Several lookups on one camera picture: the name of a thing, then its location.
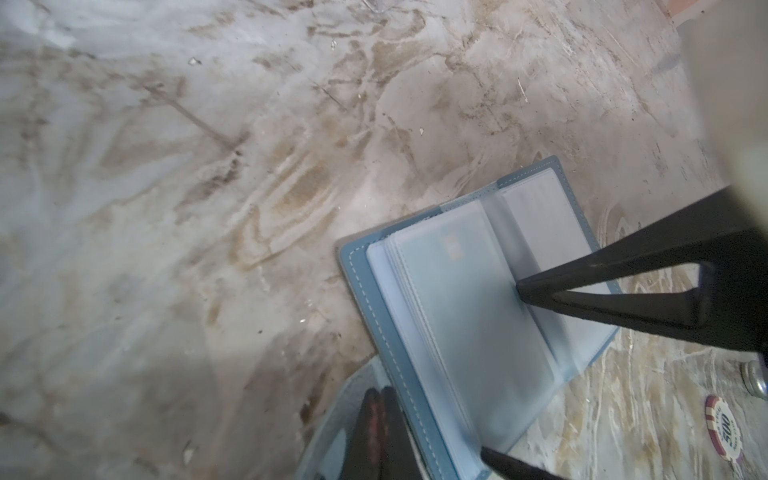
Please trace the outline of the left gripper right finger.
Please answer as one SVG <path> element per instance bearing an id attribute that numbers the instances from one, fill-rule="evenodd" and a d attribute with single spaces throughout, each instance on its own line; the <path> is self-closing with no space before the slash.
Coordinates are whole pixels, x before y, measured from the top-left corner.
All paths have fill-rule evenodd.
<path id="1" fill-rule="evenodd" d="M 405 417 L 395 390 L 387 386 L 381 391 L 380 478 L 384 480 L 421 480 L 422 474 L 411 445 Z"/>

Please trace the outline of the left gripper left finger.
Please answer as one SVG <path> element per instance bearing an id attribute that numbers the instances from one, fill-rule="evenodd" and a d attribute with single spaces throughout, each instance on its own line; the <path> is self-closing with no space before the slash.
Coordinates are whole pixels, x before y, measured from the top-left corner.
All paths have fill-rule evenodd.
<path id="1" fill-rule="evenodd" d="M 381 393 L 375 388 L 365 392 L 350 437 L 340 473 L 343 480 L 379 479 L 382 473 Z"/>

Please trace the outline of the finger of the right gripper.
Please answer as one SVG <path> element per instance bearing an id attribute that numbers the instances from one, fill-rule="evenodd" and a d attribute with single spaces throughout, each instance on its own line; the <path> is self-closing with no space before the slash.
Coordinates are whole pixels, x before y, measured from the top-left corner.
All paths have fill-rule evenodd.
<path id="1" fill-rule="evenodd" d="M 480 457 L 483 463 L 500 477 L 507 480 L 564 480 L 563 477 L 519 459 L 482 447 Z"/>
<path id="2" fill-rule="evenodd" d="M 517 290 L 529 305 L 576 318 L 767 350 L 767 237 L 729 187 Z"/>

